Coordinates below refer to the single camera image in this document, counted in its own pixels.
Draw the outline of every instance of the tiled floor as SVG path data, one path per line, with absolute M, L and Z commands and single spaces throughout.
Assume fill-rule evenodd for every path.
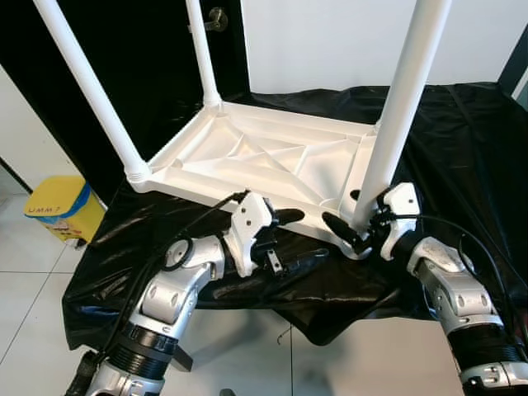
M 82 350 L 69 351 L 60 299 L 82 252 L 21 215 L 24 196 L 0 204 L 2 394 L 58 396 Z M 167 371 L 164 395 L 462 395 L 437 323 L 365 320 L 313 346 L 272 311 L 196 311 L 181 341 L 191 373 Z

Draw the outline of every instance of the black plastic sheet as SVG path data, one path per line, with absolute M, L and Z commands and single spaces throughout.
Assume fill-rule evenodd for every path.
M 339 120 L 374 124 L 388 88 L 357 87 L 342 92 L 314 90 L 286 95 L 252 94 L 238 101 Z M 514 300 L 526 307 L 526 291 L 497 254 L 492 238 L 526 279 L 528 114 L 496 84 L 428 86 L 412 125 L 394 184 L 414 182 L 422 212 L 454 221 L 484 241 Z M 206 207 L 159 192 L 137 194 L 124 183 L 96 237 L 87 248 L 63 297 L 70 348 L 104 344 L 124 303 L 129 279 L 183 225 Z M 198 237 L 229 226 L 217 211 L 191 229 Z M 460 233 L 424 222 L 425 231 L 455 246 Z M 334 246 L 278 230 L 277 255 L 298 260 L 306 273 L 293 279 L 256 271 L 241 279 L 229 267 L 223 280 L 200 293 L 202 309 L 274 309 L 313 343 L 323 345 L 364 317 L 430 318 L 420 284 L 401 262 L 371 255 L 347 260 Z M 327 248 L 329 256 L 309 252 Z M 482 273 L 485 256 L 467 242 L 464 250 Z

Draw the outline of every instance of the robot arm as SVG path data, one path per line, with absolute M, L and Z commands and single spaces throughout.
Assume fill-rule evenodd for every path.
M 466 392 L 514 394 L 528 387 L 524 351 L 507 334 L 489 293 L 466 268 L 462 260 L 471 266 L 467 257 L 416 231 L 416 219 L 409 218 L 419 214 L 413 184 L 402 183 L 377 201 L 367 238 L 332 214 L 323 219 L 358 255 L 373 248 L 386 261 L 396 257 L 407 263 L 407 271 L 433 301 Z
M 200 291 L 224 276 L 228 262 L 241 277 L 250 276 L 257 262 L 265 262 L 276 274 L 287 271 L 275 254 L 273 229 L 303 217 L 300 210 L 275 211 L 267 199 L 248 192 L 228 231 L 177 240 L 167 251 L 164 267 L 136 302 L 108 358 L 98 369 L 82 361 L 67 396 L 159 395 Z

